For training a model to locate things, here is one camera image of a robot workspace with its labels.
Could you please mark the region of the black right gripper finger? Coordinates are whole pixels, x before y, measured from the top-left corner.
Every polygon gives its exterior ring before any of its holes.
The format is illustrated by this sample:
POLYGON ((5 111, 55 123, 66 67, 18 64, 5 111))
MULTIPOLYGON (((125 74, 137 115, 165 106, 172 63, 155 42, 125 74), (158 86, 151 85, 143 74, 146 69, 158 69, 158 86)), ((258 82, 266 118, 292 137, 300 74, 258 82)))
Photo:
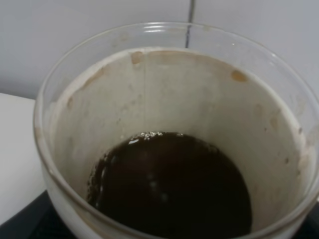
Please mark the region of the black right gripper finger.
POLYGON ((58 216, 44 191, 0 226, 2 239, 71 239, 72 232, 58 216))

